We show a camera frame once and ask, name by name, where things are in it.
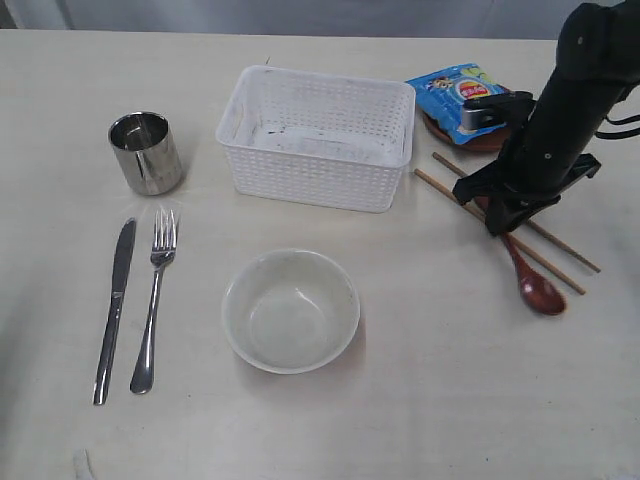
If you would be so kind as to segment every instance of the fork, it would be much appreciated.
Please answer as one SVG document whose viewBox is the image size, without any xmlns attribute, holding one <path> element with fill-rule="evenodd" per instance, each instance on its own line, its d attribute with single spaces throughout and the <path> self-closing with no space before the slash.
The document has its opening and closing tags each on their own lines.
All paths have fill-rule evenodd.
<svg viewBox="0 0 640 480">
<path fill-rule="evenodd" d="M 129 389 L 133 393 L 147 393 L 153 386 L 153 354 L 155 350 L 156 317 L 158 314 L 158 301 L 160 299 L 160 286 L 165 267 L 176 256 L 178 242 L 178 223 L 173 210 L 169 212 L 156 212 L 156 221 L 153 226 L 153 246 L 151 247 L 151 263 L 153 264 L 153 287 L 151 289 L 151 301 L 147 314 L 147 325 L 142 336 L 138 361 L 133 371 Z"/>
</svg>

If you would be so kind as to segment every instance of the bowl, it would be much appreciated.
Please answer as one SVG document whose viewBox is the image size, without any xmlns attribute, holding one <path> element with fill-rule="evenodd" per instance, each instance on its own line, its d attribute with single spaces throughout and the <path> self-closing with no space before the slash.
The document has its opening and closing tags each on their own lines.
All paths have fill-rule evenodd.
<svg viewBox="0 0 640 480">
<path fill-rule="evenodd" d="M 349 345 L 360 320 L 358 294 L 336 262 L 308 250 L 268 252 L 231 282 L 222 323 L 233 350 L 273 373 L 309 372 Z"/>
</svg>

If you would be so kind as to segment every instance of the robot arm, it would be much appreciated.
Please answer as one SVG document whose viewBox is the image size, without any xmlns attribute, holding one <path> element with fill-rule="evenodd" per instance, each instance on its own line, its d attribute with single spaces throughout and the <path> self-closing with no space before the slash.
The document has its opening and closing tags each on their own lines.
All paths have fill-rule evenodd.
<svg viewBox="0 0 640 480">
<path fill-rule="evenodd" d="M 598 171 L 600 163 L 582 151 L 640 83 L 639 28 L 640 0 L 610 8 L 583 3 L 562 28 L 556 68 L 537 102 L 514 92 L 465 103 L 468 119 L 506 120 L 513 129 L 498 158 L 453 189 L 461 204 L 489 197 L 485 224 L 493 235 L 514 230 Z"/>
</svg>

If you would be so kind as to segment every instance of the red spoon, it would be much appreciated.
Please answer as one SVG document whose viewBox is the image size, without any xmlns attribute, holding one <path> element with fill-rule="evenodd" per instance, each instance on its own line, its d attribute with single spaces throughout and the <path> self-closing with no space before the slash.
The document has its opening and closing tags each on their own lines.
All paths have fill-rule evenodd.
<svg viewBox="0 0 640 480">
<path fill-rule="evenodd" d="M 476 197 L 475 202 L 476 205 L 486 212 L 489 207 L 487 197 Z M 520 255 L 520 252 L 518 252 L 518 249 L 511 240 L 511 235 L 503 233 L 500 235 L 500 239 L 513 260 L 516 275 L 518 276 L 520 295 L 524 302 L 529 305 L 532 310 L 542 313 L 543 315 L 559 315 L 564 312 L 567 304 L 562 294 L 549 280 L 531 268 L 525 259 L 522 258 L 522 255 Z"/>
</svg>

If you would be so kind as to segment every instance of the stainless steel cup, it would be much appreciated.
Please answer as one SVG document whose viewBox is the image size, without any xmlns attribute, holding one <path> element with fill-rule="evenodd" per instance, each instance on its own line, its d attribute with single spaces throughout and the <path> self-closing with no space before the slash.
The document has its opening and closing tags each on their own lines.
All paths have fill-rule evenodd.
<svg viewBox="0 0 640 480">
<path fill-rule="evenodd" d="M 169 123 L 152 112 L 135 112 L 115 121 L 109 142 L 129 186 L 141 195 L 159 195 L 182 178 L 182 165 Z"/>
</svg>

